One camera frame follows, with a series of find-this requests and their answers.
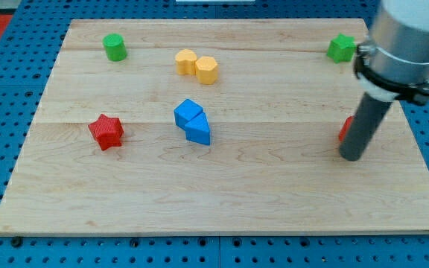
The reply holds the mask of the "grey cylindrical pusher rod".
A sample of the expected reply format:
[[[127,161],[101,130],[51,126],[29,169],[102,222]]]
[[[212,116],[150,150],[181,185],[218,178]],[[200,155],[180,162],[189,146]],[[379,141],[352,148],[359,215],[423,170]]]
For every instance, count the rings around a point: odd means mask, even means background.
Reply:
[[[383,102],[363,94],[353,120],[340,142],[339,153],[348,161],[361,158],[392,103]]]

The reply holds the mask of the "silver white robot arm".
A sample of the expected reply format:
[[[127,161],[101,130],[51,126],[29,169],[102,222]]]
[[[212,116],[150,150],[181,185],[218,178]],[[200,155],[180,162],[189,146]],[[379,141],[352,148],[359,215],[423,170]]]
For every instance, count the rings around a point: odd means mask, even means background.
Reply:
[[[429,101],[429,0],[382,0],[353,71],[365,92],[340,142],[357,161],[395,101]]]

